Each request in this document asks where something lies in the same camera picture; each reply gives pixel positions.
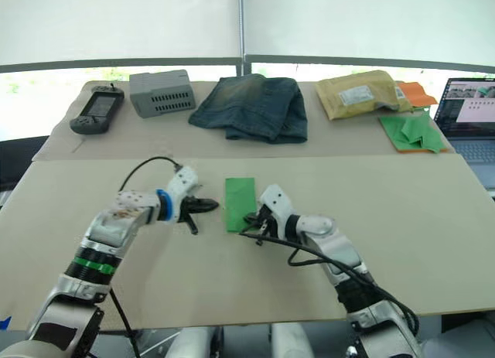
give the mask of green cloth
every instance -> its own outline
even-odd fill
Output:
[[[428,113],[417,117],[383,116],[380,122],[398,151],[428,149],[440,153],[445,148],[439,132],[430,124]]]
[[[254,178],[225,179],[225,221],[227,232],[240,232],[247,224],[244,217],[256,212]]]

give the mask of orange cloth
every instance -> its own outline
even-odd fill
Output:
[[[438,104],[434,97],[426,95],[423,86],[417,82],[399,82],[398,86],[414,107],[426,107],[428,105]]]

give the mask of gray plastic box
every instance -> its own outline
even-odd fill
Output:
[[[143,118],[196,107],[185,70],[132,74],[129,81],[131,102]]]

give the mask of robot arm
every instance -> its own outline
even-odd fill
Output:
[[[263,236],[308,244],[375,284],[363,259],[333,220],[296,215],[290,199],[278,185],[269,186],[259,203],[257,222],[261,223]],[[355,346],[349,348],[348,356],[422,357],[417,340],[398,310],[383,294],[364,288],[359,280],[334,264],[325,263],[323,269],[347,310],[347,320],[355,331],[360,332]]]
[[[196,173],[181,166],[166,191],[119,192],[110,209],[100,212],[87,229],[74,259],[29,327],[28,341],[10,346],[0,358],[85,357],[104,316],[97,304],[109,293],[111,279],[139,228],[156,221],[186,221],[195,234],[190,213],[218,206],[211,199],[194,198],[197,187]]]

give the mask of laptop screen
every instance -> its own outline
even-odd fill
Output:
[[[435,121],[447,137],[495,137],[495,79],[449,79]]]

